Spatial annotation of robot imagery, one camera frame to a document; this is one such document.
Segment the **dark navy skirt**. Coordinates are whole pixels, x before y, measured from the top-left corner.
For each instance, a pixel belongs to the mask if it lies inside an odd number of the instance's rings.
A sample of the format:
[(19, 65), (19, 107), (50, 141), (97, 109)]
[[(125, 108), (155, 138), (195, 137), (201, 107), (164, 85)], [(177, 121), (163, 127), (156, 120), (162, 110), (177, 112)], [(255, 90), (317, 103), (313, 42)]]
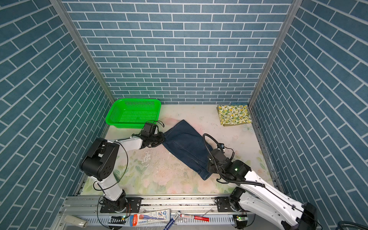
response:
[(212, 173), (207, 170), (209, 151), (213, 148), (185, 120), (178, 122), (164, 133), (164, 147), (186, 166), (207, 180)]

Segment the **yellow floral skirt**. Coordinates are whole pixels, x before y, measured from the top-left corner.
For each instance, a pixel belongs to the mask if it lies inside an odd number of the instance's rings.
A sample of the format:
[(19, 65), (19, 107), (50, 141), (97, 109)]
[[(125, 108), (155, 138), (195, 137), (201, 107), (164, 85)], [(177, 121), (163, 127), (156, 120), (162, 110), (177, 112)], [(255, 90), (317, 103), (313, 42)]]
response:
[(250, 124), (252, 122), (247, 105), (219, 105), (217, 111), (220, 124), (223, 126)]

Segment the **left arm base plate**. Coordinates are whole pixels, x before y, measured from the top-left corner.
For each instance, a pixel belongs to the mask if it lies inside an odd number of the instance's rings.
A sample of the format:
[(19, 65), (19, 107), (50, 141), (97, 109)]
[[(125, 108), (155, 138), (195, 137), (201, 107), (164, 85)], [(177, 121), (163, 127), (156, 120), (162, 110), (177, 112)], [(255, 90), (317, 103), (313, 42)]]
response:
[(108, 200), (103, 197), (99, 201), (101, 213), (138, 213), (140, 211), (142, 198), (141, 197), (123, 197), (117, 201)]

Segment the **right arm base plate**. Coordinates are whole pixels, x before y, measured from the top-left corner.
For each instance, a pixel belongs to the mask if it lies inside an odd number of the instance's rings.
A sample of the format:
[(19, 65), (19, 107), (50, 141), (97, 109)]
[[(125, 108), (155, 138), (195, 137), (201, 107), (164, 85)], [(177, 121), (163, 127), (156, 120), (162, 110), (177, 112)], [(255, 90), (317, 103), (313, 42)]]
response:
[(253, 211), (252, 203), (236, 196), (217, 196), (214, 198), (218, 212), (246, 212)]

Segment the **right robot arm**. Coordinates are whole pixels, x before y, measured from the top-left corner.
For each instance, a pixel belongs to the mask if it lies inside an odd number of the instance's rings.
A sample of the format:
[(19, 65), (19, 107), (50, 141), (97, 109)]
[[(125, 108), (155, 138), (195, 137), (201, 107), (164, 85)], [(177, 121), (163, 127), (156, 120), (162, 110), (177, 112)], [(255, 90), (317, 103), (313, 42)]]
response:
[(223, 150), (209, 152), (208, 169), (219, 174), (226, 183), (235, 184), (228, 202), (236, 212), (250, 211), (273, 223), (281, 230), (315, 230), (317, 209), (309, 202), (301, 203), (283, 194), (263, 180), (242, 161), (231, 161)]

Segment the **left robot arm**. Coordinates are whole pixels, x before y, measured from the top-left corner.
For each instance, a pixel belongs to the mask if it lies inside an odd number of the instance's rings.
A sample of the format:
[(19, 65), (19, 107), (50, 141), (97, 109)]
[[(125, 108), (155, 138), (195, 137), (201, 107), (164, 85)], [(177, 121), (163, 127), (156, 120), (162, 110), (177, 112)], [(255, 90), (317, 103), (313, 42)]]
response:
[(125, 192), (118, 185), (118, 180), (113, 173), (118, 152), (123, 150), (127, 153), (131, 150), (155, 148), (161, 145), (165, 136), (159, 131), (159, 126), (164, 127), (164, 123), (148, 121), (138, 134), (133, 134), (129, 138), (118, 140), (97, 138), (92, 143), (84, 159), (81, 160), (80, 168), (98, 184), (105, 200), (115, 205), (125, 203)]

